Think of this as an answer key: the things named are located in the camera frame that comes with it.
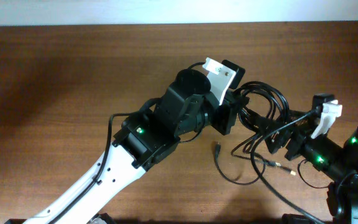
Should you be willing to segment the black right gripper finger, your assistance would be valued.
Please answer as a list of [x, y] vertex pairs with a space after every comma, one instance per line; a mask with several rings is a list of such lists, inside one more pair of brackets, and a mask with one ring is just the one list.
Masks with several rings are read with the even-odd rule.
[[270, 119], [256, 112], [250, 112], [249, 121], [252, 125], [257, 127], [257, 132], [262, 136], [266, 136], [268, 133], [275, 131], [265, 140], [268, 151], [271, 154], [275, 154], [279, 149], [283, 148], [291, 137], [291, 131], [289, 129], [277, 131], [279, 127], [285, 124], [285, 120], [281, 118], [281, 116], [277, 119]]
[[307, 126], [309, 128], [316, 127], [316, 116], [317, 112], [315, 109], [309, 111], [289, 111], [289, 121], [288, 123], [293, 126]]

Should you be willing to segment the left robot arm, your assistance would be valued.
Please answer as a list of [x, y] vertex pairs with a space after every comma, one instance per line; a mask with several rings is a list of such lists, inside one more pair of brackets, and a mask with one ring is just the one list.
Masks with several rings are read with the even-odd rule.
[[220, 68], [208, 75], [181, 70], [162, 97], [126, 113], [117, 133], [108, 131], [105, 151], [63, 195], [33, 217], [8, 223], [93, 223], [122, 189], [169, 156], [182, 134], [199, 134], [207, 126], [229, 134], [240, 103], [231, 90], [244, 74], [243, 68]]

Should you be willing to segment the black arm base clamp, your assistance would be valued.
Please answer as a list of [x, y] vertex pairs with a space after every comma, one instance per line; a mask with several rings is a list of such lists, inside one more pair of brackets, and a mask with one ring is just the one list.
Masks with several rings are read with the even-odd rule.
[[281, 224], [315, 224], [315, 222], [304, 215], [285, 213], [282, 215]]

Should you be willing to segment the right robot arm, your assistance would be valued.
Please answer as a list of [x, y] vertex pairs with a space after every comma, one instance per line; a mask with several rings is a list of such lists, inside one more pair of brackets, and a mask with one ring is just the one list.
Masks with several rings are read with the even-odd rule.
[[339, 146], [328, 138], [324, 127], [330, 116], [318, 106], [308, 112], [297, 111], [286, 121], [253, 114], [250, 123], [272, 154], [285, 148], [285, 159], [303, 157], [331, 179], [326, 201], [334, 223], [358, 223], [358, 127]]

